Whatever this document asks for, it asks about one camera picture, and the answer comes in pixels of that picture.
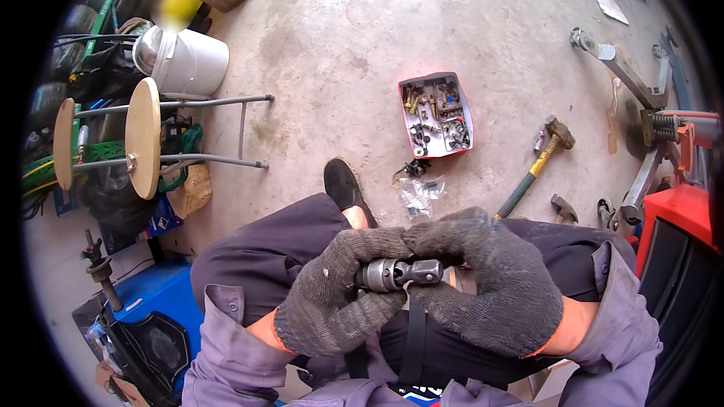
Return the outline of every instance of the socket wrench adapter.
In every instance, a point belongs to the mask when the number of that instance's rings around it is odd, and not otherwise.
[[[355,286],[365,291],[389,293],[399,291],[408,281],[431,285],[442,280],[443,269],[437,259],[415,261],[411,265],[395,258],[375,259],[359,268]]]

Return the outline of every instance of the gray knit glove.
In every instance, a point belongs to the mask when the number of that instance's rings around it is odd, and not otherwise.
[[[341,355],[357,348],[405,305],[404,291],[367,293],[354,299],[360,263],[407,258],[404,228],[341,231],[299,272],[276,310],[276,336],[292,352],[307,357]]]
[[[443,328],[507,357],[539,351],[558,328],[563,300],[540,251],[482,209],[414,225],[403,240],[418,258],[464,260],[474,271],[477,295],[447,283],[408,286]]]

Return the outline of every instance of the white bucket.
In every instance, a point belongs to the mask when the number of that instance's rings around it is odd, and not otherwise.
[[[211,96],[229,67],[229,47],[223,41],[184,30],[164,32],[151,77],[159,93]]]

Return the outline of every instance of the stainless steel bowl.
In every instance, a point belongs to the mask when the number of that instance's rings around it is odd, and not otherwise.
[[[146,76],[150,76],[153,73],[153,68],[156,65],[156,58],[158,57],[158,49],[161,46],[161,38],[164,36],[164,31],[159,29],[158,26],[153,26],[141,35],[135,43],[133,43],[133,63],[136,68]]]

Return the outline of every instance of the small hammer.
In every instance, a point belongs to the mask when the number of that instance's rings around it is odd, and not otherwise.
[[[555,205],[558,216],[555,218],[557,224],[563,223],[566,217],[570,217],[572,221],[578,223],[578,215],[575,213],[574,207],[566,202],[561,195],[553,194],[550,202]]]
[[[538,160],[536,160],[530,170],[528,170],[528,173],[526,173],[526,176],[520,182],[518,187],[515,188],[511,197],[505,202],[505,204],[502,205],[497,214],[495,214],[496,219],[504,219],[511,213],[512,208],[520,202],[520,199],[526,194],[528,188],[533,185],[533,181],[538,178],[538,175],[540,175],[543,167],[545,167],[546,163],[548,163],[548,159],[550,159],[550,156],[553,154],[555,149],[558,148],[558,145],[562,145],[566,149],[574,147],[575,137],[571,135],[571,131],[568,127],[555,115],[550,115],[546,118],[545,125],[551,133],[548,146],[546,146],[541,154],[538,155]]]

